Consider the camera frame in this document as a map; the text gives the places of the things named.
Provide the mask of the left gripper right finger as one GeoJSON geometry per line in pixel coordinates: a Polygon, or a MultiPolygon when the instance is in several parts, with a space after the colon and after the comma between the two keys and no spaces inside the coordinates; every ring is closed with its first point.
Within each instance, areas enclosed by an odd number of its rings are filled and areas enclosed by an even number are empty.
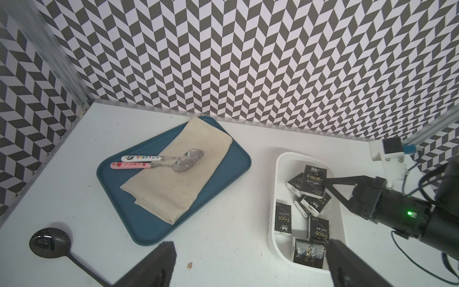
{"type": "Polygon", "coordinates": [[[326,260],[335,287],[392,286],[339,240],[329,240],[326,260]]]}

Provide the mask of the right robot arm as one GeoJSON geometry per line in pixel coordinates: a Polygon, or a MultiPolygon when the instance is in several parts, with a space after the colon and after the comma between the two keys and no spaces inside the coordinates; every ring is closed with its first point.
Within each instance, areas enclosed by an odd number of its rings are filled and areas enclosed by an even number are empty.
{"type": "Polygon", "coordinates": [[[392,228],[404,238],[413,237],[455,259],[459,257],[459,158],[424,175],[417,190],[424,193],[429,179],[441,185],[429,200],[386,188],[384,178],[367,176],[327,178],[324,186],[351,213],[392,228]]]}

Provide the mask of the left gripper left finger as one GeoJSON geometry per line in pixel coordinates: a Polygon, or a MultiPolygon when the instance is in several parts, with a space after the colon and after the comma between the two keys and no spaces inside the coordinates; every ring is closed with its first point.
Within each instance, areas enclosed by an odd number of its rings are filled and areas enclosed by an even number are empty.
{"type": "Polygon", "coordinates": [[[163,242],[118,280],[114,287],[169,287],[176,257],[174,243],[163,242]]]}

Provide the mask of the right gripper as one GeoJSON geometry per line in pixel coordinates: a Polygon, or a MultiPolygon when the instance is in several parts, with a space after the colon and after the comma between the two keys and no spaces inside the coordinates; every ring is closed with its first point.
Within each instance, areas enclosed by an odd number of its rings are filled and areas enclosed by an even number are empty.
{"type": "Polygon", "coordinates": [[[376,223],[376,206],[380,201],[381,193],[386,189],[386,179],[366,176],[326,178],[324,187],[333,196],[355,215],[376,223]],[[346,199],[336,188],[335,185],[352,186],[351,197],[346,199]]]}

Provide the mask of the black tissue pack three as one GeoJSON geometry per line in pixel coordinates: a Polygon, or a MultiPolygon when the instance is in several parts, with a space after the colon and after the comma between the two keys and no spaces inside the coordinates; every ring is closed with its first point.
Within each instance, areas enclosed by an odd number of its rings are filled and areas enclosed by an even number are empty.
{"type": "Polygon", "coordinates": [[[321,199],[325,196],[324,181],[327,169],[306,165],[301,180],[300,192],[303,195],[321,199]]]}

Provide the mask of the white storage box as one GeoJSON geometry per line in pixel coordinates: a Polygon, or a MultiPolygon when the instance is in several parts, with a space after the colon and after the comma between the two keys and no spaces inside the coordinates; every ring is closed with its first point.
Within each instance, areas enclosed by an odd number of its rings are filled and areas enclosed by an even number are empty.
{"type": "Polygon", "coordinates": [[[289,191],[286,183],[304,171],[307,165],[325,168],[327,177],[333,178],[334,171],[324,162],[313,157],[294,152],[285,152],[277,158],[273,177],[273,189],[268,220],[268,245],[271,252],[282,262],[299,269],[329,275],[328,262],[323,262],[321,269],[298,264],[293,261],[294,239],[306,239],[309,221],[305,219],[298,208],[294,205],[295,195],[289,191]],[[283,203],[291,207],[291,234],[282,234],[275,231],[276,204],[283,203]]]}

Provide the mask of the black tissue pack four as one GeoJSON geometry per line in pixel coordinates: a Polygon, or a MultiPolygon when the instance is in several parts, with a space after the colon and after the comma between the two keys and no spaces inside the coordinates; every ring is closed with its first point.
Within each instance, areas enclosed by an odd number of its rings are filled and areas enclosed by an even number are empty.
{"type": "Polygon", "coordinates": [[[292,234],[291,205],[277,202],[274,216],[274,232],[278,234],[292,234]]]}

